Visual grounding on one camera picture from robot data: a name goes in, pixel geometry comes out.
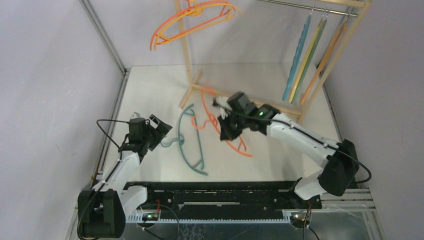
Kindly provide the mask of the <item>teal plastic hanger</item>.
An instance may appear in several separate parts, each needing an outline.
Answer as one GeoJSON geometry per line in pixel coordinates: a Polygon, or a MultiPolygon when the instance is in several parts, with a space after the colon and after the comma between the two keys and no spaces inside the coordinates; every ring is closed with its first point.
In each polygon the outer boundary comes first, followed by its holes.
{"type": "Polygon", "coordinates": [[[191,171],[201,176],[208,176],[209,173],[205,171],[206,161],[200,131],[195,126],[185,125],[189,118],[197,116],[194,106],[191,103],[182,110],[175,125],[176,135],[161,141],[160,146],[170,148],[176,145],[180,157],[191,171]]]}

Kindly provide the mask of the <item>blue wavy hanger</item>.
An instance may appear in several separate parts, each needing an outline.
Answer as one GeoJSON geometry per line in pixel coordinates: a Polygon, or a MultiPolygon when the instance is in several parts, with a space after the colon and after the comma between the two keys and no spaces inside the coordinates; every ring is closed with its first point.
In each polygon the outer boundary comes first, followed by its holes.
{"type": "Polygon", "coordinates": [[[305,45],[305,41],[308,35],[308,31],[309,31],[309,27],[310,27],[310,23],[311,23],[311,19],[312,19],[312,14],[310,13],[307,18],[306,21],[303,25],[302,31],[301,31],[301,35],[299,37],[297,46],[296,46],[296,50],[295,50],[295,54],[293,57],[293,61],[292,61],[292,65],[289,71],[289,75],[288,75],[288,79],[287,79],[287,84],[286,87],[284,89],[283,92],[283,96],[282,96],[282,100],[283,101],[288,101],[289,100],[289,96],[290,96],[290,91],[291,91],[291,87],[293,85],[294,82],[294,77],[295,77],[295,73],[297,71],[298,65],[299,65],[299,61],[301,58],[301,54],[305,45]]]}

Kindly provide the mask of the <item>light orange wavy hanger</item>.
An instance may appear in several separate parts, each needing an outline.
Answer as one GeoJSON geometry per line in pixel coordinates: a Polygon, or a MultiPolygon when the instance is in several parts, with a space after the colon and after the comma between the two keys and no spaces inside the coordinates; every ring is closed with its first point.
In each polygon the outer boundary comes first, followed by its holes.
{"type": "Polygon", "coordinates": [[[333,51],[338,46],[338,43],[340,42],[341,38],[344,36],[345,32],[347,31],[347,24],[341,23],[335,30],[328,47],[326,49],[326,52],[324,53],[318,67],[316,68],[315,74],[313,75],[307,89],[305,90],[302,98],[300,99],[300,105],[303,105],[304,102],[307,100],[309,94],[311,93],[313,87],[316,85],[316,81],[320,75],[320,72],[323,70],[325,65],[327,64],[328,60],[330,59],[331,55],[333,54],[333,51]]]}

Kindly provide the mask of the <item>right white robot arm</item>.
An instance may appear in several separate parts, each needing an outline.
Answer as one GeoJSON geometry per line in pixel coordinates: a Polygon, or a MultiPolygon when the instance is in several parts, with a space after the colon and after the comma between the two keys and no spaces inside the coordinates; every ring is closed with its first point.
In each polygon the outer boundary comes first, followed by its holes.
{"type": "Polygon", "coordinates": [[[323,137],[269,104],[257,106],[241,91],[230,97],[214,97],[212,105],[220,109],[221,141],[232,141],[249,129],[289,144],[321,167],[321,171],[299,178],[291,188],[289,203],[293,207],[302,208],[323,193],[341,197],[354,182],[360,164],[350,140],[323,137]]]}

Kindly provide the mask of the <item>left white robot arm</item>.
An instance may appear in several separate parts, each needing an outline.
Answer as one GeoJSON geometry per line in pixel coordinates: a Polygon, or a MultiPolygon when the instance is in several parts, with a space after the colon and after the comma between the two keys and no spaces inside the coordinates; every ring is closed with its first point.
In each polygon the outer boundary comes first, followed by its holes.
{"type": "Polygon", "coordinates": [[[118,239],[124,233],[128,216],[138,206],[149,209],[156,203],[156,194],[146,187],[125,189],[125,185],[148,151],[161,143],[172,126],[153,114],[143,118],[137,112],[125,123],[128,132],[117,148],[115,165],[90,190],[78,195],[76,232],[80,240],[118,239]]]}

